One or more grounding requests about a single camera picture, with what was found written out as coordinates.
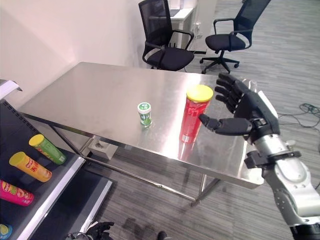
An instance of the black shoe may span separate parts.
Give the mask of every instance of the black shoe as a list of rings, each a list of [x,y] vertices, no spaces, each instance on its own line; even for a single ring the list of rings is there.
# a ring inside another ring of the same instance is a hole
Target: black shoe
[[[156,240],[165,240],[167,236],[168,235],[164,231],[161,231],[158,233],[158,237],[156,238]]]

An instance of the mesh backrest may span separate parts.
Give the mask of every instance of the mesh backrest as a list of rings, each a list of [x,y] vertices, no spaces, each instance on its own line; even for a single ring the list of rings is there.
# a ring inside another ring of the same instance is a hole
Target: mesh backrest
[[[168,0],[145,0],[139,8],[146,41],[167,46],[173,33]]]
[[[257,20],[271,0],[246,0],[242,5],[238,15],[234,19],[234,30],[250,30],[253,29]]]

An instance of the stainless steel table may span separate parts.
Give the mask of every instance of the stainless steel table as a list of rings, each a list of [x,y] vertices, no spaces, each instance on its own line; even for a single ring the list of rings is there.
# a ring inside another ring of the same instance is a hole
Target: stainless steel table
[[[188,198],[194,204],[221,181],[249,189],[258,187],[263,183],[261,170],[247,169],[244,164],[247,145],[242,137],[217,135],[202,126],[194,145],[179,141],[186,90],[194,84],[214,88],[216,77],[81,62],[19,110],[53,129],[58,127],[88,137],[98,136],[120,147],[131,146],[156,153],[201,173],[199,196],[193,197],[84,156],[89,161]],[[137,105],[141,102],[151,104],[152,125],[149,128],[140,124]],[[215,99],[206,112],[218,119],[231,117],[225,106]],[[75,148],[61,133],[60,136]],[[207,176],[215,179],[206,186]]]

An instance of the chair armrest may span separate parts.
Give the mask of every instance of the chair armrest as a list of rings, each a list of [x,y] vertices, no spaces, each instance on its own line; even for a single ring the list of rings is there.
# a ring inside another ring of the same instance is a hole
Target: chair armrest
[[[187,45],[185,46],[185,50],[187,50],[187,48],[189,47],[191,41],[194,39],[195,34],[192,31],[183,31],[180,29],[173,29],[173,32],[177,32],[177,33],[181,33],[181,34],[187,34],[190,36],[189,42],[187,43]]]
[[[242,34],[242,33],[252,33],[253,29],[246,29],[246,30],[238,30],[238,31],[232,31],[229,33],[229,52],[231,52],[232,50],[232,44],[231,44],[231,36],[232,35],[237,35],[237,34]],[[246,37],[249,41],[249,46],[245,47],[244,49],[248,49],[251,47],[252,45],[252,41],[251,39],[249,39],[248,37]]]
[[[215,19],[213,21],[213,28],[214,28],[214,34],[217,34],[217,30],[216,30],[216,23],[217,22],[224,22],[224,21],[234,21],[234,18],[219,18],[219,19]]]
[[[144,45],[151,47],[151,48],[154,48],[154,49],[160,49],[161,51],[166,51],[166,48],[164,46],[155,45],[155,44],[152,44],[147,41],[145,41]]]
[[[151,48],[154,48],[154,49],[160,49],[160,50],[161,50],[161,52],[162,52],[162,53],[161,53],[161,57],[160,57],[160,60],[159,60],[159,62],[158,62],[158,64],[157,64],[157,66],[156,66],[156,68],[159,69],[159,67],[160,67],[160,65],[161,65],[161,62],[162,62],[162,59],[163,59],[164,56],[165,56],[166,48],[165,48],[164,46],[155,45],[155,44],[152,44],[152,43],[147,42],[147,41],[144,42],[144,45],[145,45],[145,46],[148,46],[148,47],[151,47]]]

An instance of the red can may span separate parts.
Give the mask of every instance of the red can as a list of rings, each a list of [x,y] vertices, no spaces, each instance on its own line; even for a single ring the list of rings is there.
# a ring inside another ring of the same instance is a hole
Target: red can
[[[179,152],[178,152],[178,159],[184,162],[188,162],[189,156],[194,149],[195,143],[186,143],[183,141],[179,141]]]
[[[195,85],[186,92],[180,141],[194,143],[196,141],[201,121],[199,115],[203,114],[214,95],[214,91],[206,85]]]

